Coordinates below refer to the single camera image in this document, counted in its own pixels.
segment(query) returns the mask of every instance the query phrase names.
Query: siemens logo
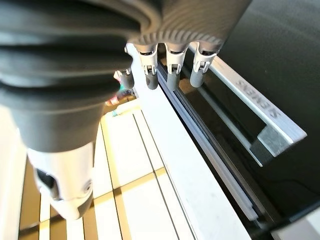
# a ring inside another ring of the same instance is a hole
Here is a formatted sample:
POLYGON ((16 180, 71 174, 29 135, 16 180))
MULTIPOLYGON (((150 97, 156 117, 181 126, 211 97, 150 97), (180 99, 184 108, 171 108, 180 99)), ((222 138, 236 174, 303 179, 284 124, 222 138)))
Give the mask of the siemens logo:
POLYGON ((277 108, 273 106, 265 97, 261 95, 260 92, 257 92, 253 87, 249 86, 247 83, 239 79, 236 84, 243 90, 243 92, 252 99, 258 106, 264 109, 271 117, 276 119, 281 116, 277 108))

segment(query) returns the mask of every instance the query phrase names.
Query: gray rubber fingertip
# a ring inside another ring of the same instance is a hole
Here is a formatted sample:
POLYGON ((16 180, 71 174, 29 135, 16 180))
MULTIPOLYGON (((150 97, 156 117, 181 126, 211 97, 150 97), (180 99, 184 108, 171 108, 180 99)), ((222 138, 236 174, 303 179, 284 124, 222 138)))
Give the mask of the gray rubber fingertip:
POLYGON ((180 82, 180 73, 177 74, 176 71, 172 72, 171 74, 168 73, 166 85, 168 86, 168 89, 171 91, 175 91, 179 87, 180 82))
POLYGON ((158 87, 158 75, 148 74, 145 76, 146 85, 149 89, 155 90, 158 87))
POLYGON ((122 76, 120 76, 120 79, 125 89, 129 90, 135 86, 135 80, 134 76, 132 75, 132 72, 130 72, 129 75, 123 74, 122 76))
POLYGON ((190 84, 195 87, 195 88, 199 88, 205 80, 205 74, 202 72, 202 70, 199 70, 198 72, 195 72, 192 69, 192 73, 190 76, 190 84))

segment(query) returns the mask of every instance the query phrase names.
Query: gray rubber gripper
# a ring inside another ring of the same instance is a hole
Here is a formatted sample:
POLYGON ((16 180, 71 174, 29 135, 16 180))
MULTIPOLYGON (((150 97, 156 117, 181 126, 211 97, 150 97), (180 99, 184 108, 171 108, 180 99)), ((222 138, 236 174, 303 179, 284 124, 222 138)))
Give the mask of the gray rubber gripper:
POLYGON ((168 73, 166 85, 168 86, 168 89, 171 91, 175 91, 179 87, 180 82, 180 73, 177 74, 177 71, 173 71, 171 74, 168 73))
POLYGON ((124 86, 125 89, 132 89, 135 86, 135 80, 134 76, 132 75, 132 72, 130 72, 129 75, 123 74, 120 76, 121 83, 124 86))
POLYGON ((205 81, 205 74, 202 72, 202 70, 195 72, 192 69, 192 73, 190 76, 190 84, 195 88, 199 88, 204 83, 204 81, 205 81))
POLYGON ((149 89, 155 90, 158 87, 158 75, 148 74, 145 76, 146 85, 149 89))

